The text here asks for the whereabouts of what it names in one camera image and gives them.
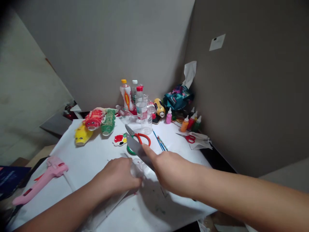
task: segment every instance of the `red painted bottle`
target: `red painted bottle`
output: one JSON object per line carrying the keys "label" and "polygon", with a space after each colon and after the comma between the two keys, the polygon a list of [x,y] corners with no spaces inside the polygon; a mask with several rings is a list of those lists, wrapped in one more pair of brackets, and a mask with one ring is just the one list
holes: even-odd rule
{"label": "red painted bottle", "polygon": [[195,122],[195,113],[189,119],[189,124],[188,124],[187,130],[191,129],[191,127],[193,126],[194,122]]}

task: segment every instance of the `wall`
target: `wall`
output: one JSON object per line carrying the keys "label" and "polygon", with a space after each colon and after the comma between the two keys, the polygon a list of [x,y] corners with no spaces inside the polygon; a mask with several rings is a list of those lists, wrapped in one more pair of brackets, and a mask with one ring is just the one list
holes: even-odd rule
{"label": "wall", "polygon": [[261,176],[268,180],[299,191],[309,193],[309,158],[290,164],[279,170]]}
{"label": "wall", "polygon": [[22,21],[83,111],[122,102],[121,79],[137,79],[151,99],[183,70],[194,0],[30,0]]}
{"label": "wall", "polygon": [[39,125],[72,97],[11,9],[1,28],[0,75],[0,165],[10,165],[57,143]]}
{"label": "wall", "polygon": [[[239,173],[308,157],[308,23],[305,1],[195,1],[185,57],[197,60],[193,104]],[[223,47],[209,51],[222,34]]]}

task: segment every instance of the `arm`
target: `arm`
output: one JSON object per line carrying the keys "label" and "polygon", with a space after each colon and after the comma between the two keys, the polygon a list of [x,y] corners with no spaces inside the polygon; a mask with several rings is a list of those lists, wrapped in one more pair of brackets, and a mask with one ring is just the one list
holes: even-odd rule
{"label": "arm", "polygon": [[141,179],[130,173],[131,164],[131,158],[111,160],[89,183],[15,231],[75,231],[99,203],[140,186]]}
{"label": "arm", "polygon": [[161,185],[167,190],[227,213],[260,231],[307,231],[309,195],[264,180],[222,172],[194,164],[177,153],[151,159]]}

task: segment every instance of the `green paint bottle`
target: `green paint bottle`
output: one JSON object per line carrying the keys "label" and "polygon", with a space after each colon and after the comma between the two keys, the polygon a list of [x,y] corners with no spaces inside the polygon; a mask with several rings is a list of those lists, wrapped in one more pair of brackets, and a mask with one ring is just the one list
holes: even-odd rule
{"label": "green paint bottle", "polygon": [[202,116],[200,116],[196,122],[194,123],[193,127],[192,127],[192,132],[198,132],[199,128],[200,128],[200,125],[201,125],[201,118]]}

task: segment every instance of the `pink glue gun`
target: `pink glue gun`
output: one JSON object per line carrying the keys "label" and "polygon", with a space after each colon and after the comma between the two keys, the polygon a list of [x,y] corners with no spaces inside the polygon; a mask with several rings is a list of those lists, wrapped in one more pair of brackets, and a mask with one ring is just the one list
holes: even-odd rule
{"label": "pink glue gun", "polygon": [[62,176],[65,171],[68,171],[68,169],[68,166],[58,157],[48,157],[47,170],[30,189],[13,200],[13,205],[27,204],[51,179]]}

